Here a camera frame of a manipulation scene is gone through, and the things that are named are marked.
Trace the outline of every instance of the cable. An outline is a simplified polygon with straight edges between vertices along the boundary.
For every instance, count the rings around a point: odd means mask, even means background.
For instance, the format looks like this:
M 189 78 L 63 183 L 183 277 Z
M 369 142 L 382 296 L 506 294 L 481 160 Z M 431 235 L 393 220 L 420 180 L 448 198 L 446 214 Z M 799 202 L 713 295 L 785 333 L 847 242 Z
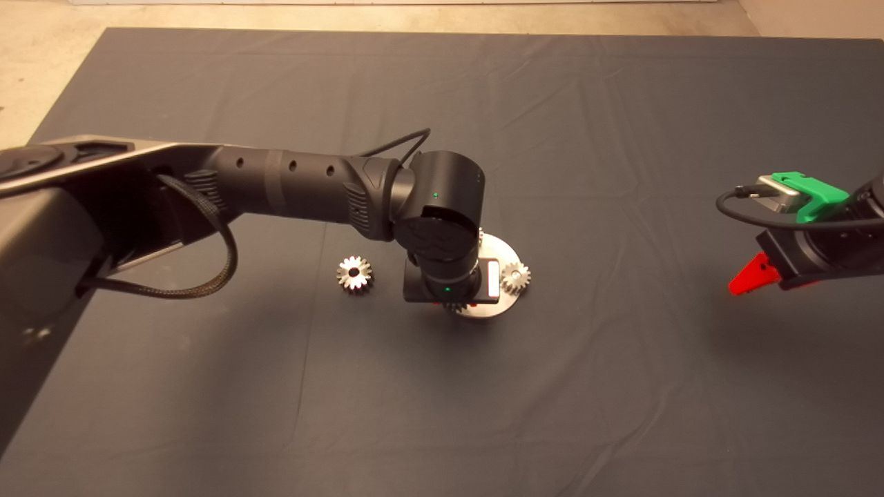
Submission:
M 405 136 L 402 136 L 401 138 L 397 138 L 396 140 L 390 141 L 389 143 L 385 143 L 383 145 L 380 145 L 379 147 L 375 147 L 374 149 L 367 150 L 367 151 L 364 151 L 364 152 L 356 154 L 356 155 L 358 157 L 376 156 L 377 154 L 379 154 L 381 152 L 386 152 L 389 149 L 392 149 L 394 147 L 398 147 L 402 143 L 405 143 L 407 141 L 412 141 L 415 138 L 420 138 L 420 140 L 418 140 L 417 143 L 415 143 L 415 145 L 412 146 L 411 149 L 408 152 L 406 152 L 406 154 L 404 156 L 402 156 L 402 159 L 400 159 L 399 162 L 405 164 L 405 161 L 407 161 L 408 158 L 411 157 L 411 154 L 415 153 L 415 150 L 417 150 L 417 148 L 420 147 L 429 137 L 430 137 L 430 129 L 428 127 L 425 127 L 424 129 L 422 129 L 420 131 L 415 131 L 413 133 L 406 134 Z
M 195 299 L 214 294 L 233 277 L 233 274 L 236 272 L 238 261 L 236 240 L 233 238 L 233 233 L 230 232 L 230 227 L 228 227 L 221 219 L 221 212 L 218 210 L 218 207 L 203 194 L 194 190 L 189 185 L 176 180 L 172 176 L 157 174 L 156 177 L 167 187 L 175 190 L 175 192 L 192 203 L 209 221 L 212 227 L 221 233 L 221 238 L 224 239 L 224 243 L 227 246 L 227 262 L 225 263 L 224 268 L 215 278 L 210 279 L 202 285 L 182 290 L 163 290 L 162 288 L 145 287 L 137 283 L 129 283 L 127 281 L 107 278 L 85 278 L 81 281 L 81 285 L 84 287 L 101 288 L 103 290 L 144 295 L 160 299 L 183 300 Z
M 777 229 L 777 230 L 791 230 L 791 231 L 850 231 L 850 230 L 861 230 L 861 229 L 880 229 L 884 230 L 884 219 L 863 219 L 858 221 L 834 221 L 834 222 L 820 222 L 820 223 L 781 223 L 779 221 L 767 221 L 762 218 L 755 218 L 753 216 L 749 216 L 746 214 L 742 214 L 741 212 L 737 212 L 729 208 L 725 205 L 725 202 L 730 198 L 747 198 L 751 196 L 751 194 L 747 194 L 743 196 L 745 192 L 748 192 L 744 187 L 741 187 L 743 190 L 734 190 L 724 194 L 721 194 L 718 199 L 715 200 L 715 207 L 729 218 L 736 219 L 737 221 L 742 221 L 744 223 L 761 226 L 763 228 L 768 229 Z

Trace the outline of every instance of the metal gear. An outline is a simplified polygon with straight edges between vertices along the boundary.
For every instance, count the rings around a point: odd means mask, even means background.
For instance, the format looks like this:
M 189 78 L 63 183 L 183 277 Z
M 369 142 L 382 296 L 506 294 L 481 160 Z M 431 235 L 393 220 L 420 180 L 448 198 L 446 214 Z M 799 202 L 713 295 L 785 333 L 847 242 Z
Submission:
M 444 307 L 445 310 L 460 314 L 467 308 L 467 304 L 460 302 L 443 302 L 442 307 Z
M 359 294 L 371 286 L 374 279 L 369 261 L 350 256 L 338 264 L 338 284 L 351 294 Z
M 525 291 L 531 283 L 531 270 L 522 263 L 507 264 L 500 274 L 500 286 L 510 295 Z

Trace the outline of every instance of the connector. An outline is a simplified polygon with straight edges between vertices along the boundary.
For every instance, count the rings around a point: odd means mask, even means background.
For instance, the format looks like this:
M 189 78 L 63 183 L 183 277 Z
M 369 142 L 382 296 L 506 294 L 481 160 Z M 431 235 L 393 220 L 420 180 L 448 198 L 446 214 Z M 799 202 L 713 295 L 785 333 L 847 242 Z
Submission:
M 748 187 L 744 185 L 734 187 L 734 196 L 736 198 L 764 198 L 777 196 L 779 194 L 780 190 L 777 188 L 760 183 L 757 185 L 749 185 Z
M 787 187 L 775 180 L 772 175 L 759 176 L 758 182 L 754 186 L 763 189 L 767 194 L 752 198 L 755 198 L 758 203 L 764 205 L 769 210 L 780 214 L 798 212 L 810 201 L 808 195 L 804 195 L 794 188 Z

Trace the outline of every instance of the concrete floor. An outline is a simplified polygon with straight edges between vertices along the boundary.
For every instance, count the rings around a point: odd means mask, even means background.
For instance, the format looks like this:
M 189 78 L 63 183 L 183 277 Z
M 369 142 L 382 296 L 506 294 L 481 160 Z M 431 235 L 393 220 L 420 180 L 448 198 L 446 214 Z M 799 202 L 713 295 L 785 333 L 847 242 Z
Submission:
M 448 6 L 72 6 L 63 0 L 0 0 L 0 149 L 27 142 L 106 27 L 758 35 L 737 0 Z

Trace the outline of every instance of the dark gray tablecloth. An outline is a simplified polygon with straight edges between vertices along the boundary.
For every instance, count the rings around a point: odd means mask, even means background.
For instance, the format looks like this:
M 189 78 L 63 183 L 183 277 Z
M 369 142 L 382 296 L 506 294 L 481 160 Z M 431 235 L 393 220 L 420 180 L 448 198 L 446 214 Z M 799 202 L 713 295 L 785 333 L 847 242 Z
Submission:
M 484 227 L 534 284 L 463 321 L 402 301 L 394 244 L 241 218 L 219 294 L 96 295 L 0 493 L 881 495 L 884 279 L 732 297 L 759 230 L 713 198 L 869 180 L 883 94 L 880 41 L 109 30 L 35 141 L 340 153 L 431 126 L 485 169 Z M 362 299 L 333 278 L 351 254 L 378 275 Z

